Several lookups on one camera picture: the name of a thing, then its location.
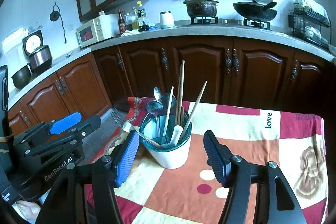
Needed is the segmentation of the silver metal fork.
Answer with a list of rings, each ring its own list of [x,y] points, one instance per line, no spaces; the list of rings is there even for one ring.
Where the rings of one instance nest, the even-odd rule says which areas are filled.
[[[139,136],[142,137],[142,139],[146,140],[154,147],[163,148],[160,144],[151,140],[150,138],[146,137],[143,133],[140,133],[137,129],[135,129],[134,125],[132,125],[129,121],[127,121],[116,108],[112,108],[111,115],[123,131],[127,133],[130,133],[131,131],[136,131],[139,134]]]

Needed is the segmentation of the light wooden chopstick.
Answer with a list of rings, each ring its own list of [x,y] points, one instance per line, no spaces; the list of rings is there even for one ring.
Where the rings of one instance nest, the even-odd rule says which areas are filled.
[[[167,132],[167,127],[168,127],[169,118],[170,118],[171,104],[172,104],[172,99],[173,99],[173,92],[174,92],[174,87],[172,86],[171,91],[170,91],[168,104],[167,104],[167,113],[166,113],[165,125],[164,125],[164,128],[163,128],[163,137],[166,136],[166,132]]]

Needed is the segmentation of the brown lower kitchen cabinets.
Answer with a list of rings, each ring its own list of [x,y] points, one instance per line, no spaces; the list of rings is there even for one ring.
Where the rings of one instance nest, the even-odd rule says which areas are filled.
[[[129,97],[176,91],[221,105],[322,114],[335,66],[296,48],[251,38],[172,36],[95,50],[34,85],[9,111],[19,134],[78,111],[84,118],[127,110]]]

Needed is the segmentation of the grey stone countertop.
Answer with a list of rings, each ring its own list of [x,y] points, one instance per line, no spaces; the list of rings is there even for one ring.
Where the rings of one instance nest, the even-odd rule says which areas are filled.
[[[298,50],[302,50],[313,55],[316,55],[326,61],[335,64],[335,56],[322,48],[314,46],[301,39],[294,38],[282,32],[275,32],[266,29],[244,27],[237,25],[196,25],[196,26],[177,26],[168,29],[157,29],[153,31],[145,31],[136,35],[122,36],[119,38],[110,38],[102,42],[90,45],[86,48],[76,48],[73,51],[67,52],[64,55],[58,57],[52,61],[52,67],[35,77],[21,90],[14,89],[9,93],[8,108],[12,108],[24,95],[26,95],[32,88],[34,88],[41,81],[49,77],[52,73],[55,73],[60,68],[75,61],[76,59],[96,50],[100,50],[106,47],[117,46],[120,44],[137,42],[146,39],[165,38],[171,36],[195,36],[195,35],[215,35],[215,36],[233,36],[241,38],[251,38],[258,40],[265,40],[285,46],[290,46]]]

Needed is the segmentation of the dark metal bowl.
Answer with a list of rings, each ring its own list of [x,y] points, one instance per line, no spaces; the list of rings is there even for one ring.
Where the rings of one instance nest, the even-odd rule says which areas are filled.
[[[13,84],[17,89],[24,88],[31,79],[31,71],[28,65],[19,69],[12,77]]]

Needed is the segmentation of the leaning brown chopstick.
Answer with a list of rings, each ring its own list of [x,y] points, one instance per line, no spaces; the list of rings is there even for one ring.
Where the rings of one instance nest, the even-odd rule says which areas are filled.
[[[196,111],[196,109],[197,109],[197,107],[198,107],[198,104],[199,104],[199,102],[201,101],[201,98],[202,98],[202,95],[203,95],[204,90],[205,90],[205,88],[206,88],[206,85],[207,85],[207,81],[205,80],[205,82],[204,82],[204,84],[203,84],[203,86],[202,86],[202,89],[201,89],[201,91],[200,91],[200,93],[199,93],[199,95],[198,95],[198,98],[197,98],[197,100],[195,101],[195,104],[194,104],[194,107],[193,107],[193,109],[192,109],[192,111],[191,111],[191,114],[189,115],[189,118],[188,118],[188,120],[187,120],[187,122],[186,122],[186,124],[185,124],[185,126],[184,126],[184,128],[183,128],[183,130],[182,130],[182,132],[181,132],[179,141],[184,137],[184,135],[185,135],[185,133],[186,133],[188,127],[189,127],[189,124],[191,123],[191,120],[192,120],[192,118],[193,118],[193,116],[194,116],[194,114],[195,114],[195,111]]]

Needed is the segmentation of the white utensil holder cup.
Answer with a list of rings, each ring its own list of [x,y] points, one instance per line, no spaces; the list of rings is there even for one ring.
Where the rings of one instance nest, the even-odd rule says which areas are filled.
[[[180,135],[179,141],[174,144],[171,142],[171,137],[174,133],[175,116],[170,116],[166,134],[163,135],[165,121],[165,115],[155,118],[155,116],[147,113],[141,122],[139,131],[148,140],[141,138],[141,142],[159,165],[166,169],[177,169],[187,162],[192,124],[188,124],[186,131]]]

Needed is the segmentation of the silver rice cooker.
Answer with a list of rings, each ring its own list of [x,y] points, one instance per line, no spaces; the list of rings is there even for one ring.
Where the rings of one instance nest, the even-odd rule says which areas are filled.
[[[52,66],[49,45],[44,44],[41,30],[29,34],[22,40],[23,51],[28,57],[28,65],[33,75],[41,75]]]

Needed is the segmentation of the grey metal spoon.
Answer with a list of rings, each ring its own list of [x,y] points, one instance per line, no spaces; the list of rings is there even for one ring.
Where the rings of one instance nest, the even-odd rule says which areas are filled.
[[[156,132],[160,133],[160,121],[159,121],[159,114],[163,110],[163,104],[157,100],[152,100],[147,103],[146,110],[148,113],[154,116],[155,118],[155,125],[156,125]]]

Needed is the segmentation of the tall brown chopstick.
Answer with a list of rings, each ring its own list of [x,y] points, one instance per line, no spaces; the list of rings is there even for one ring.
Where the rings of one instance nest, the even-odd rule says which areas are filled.
[[[178,96],[177,96],[177,104],[176,104],[176,111],[175,111],[175,125],[179,125],[180,123],[180,116],[181,116],[180,110],[182,107],[184,71],[185,71],[185,61],[183,60],[181,63],[180,74],[179,74]]]

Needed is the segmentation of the white microwave oven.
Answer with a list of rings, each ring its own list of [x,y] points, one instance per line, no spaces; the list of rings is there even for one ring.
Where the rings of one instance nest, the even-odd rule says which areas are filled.
[[[85,48],[103,40],[120,36],[118,28],[118,15],[100,15],[88,20],[76,30],[80,48]]]

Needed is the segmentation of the dark sauce bottle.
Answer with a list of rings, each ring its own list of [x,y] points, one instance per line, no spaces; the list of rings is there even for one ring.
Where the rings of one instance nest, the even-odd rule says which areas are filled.
[[[126,24],[125,24],[125,19],[122,16],[121,10],[118,10],[118,28],[120,30],[120,34],[125,33],[125,31],[126,31]]]

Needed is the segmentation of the gas stove burner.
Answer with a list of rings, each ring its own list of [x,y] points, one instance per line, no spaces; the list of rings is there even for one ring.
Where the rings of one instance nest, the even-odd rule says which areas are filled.
[[[259,28],[263,30],[270,30],[270,23],[269,22],[259,22],[255,20],[236,20],[236,19],[219,19],[217,16],[213,17],[194,17],[192,16],[190,18],[190,24],[217,24],[217,25],[233,25],[233,26],[239,26],[239,27],[252,27],[252,28]]]

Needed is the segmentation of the black wok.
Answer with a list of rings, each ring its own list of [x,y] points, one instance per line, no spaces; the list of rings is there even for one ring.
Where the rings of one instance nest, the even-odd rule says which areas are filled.
[[[277,11],[273,9],[276,5],[277,2],[269,2],[266,5],[262,5],[257,1],[252,1],[236,2],[233,7],[239,15],[248,20],[270,22],[277,15]]]

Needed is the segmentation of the white handled utensil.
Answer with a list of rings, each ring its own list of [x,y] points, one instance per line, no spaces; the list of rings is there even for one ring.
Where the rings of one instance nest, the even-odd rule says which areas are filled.
[[[183,132],[183,127],[182,126],[180,126],[180,125],[174,126],[173,134],[172,134],[171,140],[170,140],[170,145],[172,145],[172,146],[177,145],[182,132]]]

